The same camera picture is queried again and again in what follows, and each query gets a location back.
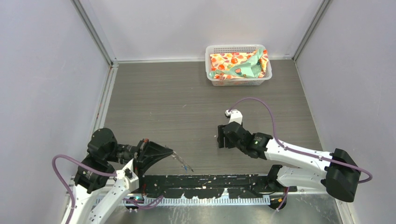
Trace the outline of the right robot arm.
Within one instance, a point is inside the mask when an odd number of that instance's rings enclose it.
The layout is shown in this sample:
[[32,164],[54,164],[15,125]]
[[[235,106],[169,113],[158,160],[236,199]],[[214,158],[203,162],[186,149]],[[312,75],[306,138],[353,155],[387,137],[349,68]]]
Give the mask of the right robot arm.
[[265,133],[250,133],[231,122],[218,126],[218,147],[237,148],[243,154],[269,161],[279,161],[268,173],[266,183],[271,191],[301,186],[325,190],[330,196],[351,203],[355,199],[361,171],[342,149],[315,151],[285,142]]

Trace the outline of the large metal keyring disc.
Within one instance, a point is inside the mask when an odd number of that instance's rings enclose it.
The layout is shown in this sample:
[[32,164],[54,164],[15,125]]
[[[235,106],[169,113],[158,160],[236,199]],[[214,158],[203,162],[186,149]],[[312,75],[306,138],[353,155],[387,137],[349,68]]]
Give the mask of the large metal keyring disc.
[[188,171],[186,171],[186,173],[188,172],[194,172],[193,168],[183,159],[181,158],[174,150],[172,150],[172,154],[171,154],[172,159],[178,161],[181,164],[181,167],[184,169],[184,167],[186,166]]

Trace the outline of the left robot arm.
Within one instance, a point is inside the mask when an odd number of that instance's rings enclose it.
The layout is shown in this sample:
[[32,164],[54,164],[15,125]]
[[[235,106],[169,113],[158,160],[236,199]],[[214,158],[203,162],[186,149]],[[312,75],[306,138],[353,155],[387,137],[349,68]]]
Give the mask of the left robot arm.
[[[109,128],[94,131],[82,161],[64,154],[52,159],[53,170],[70,195],[62,223],[103,224],[128,194],[142,190],[146,171],[173,153],[148,139],[137,146],[120,144]],[[78,167],[72,188],[57,169],[59,158]]]

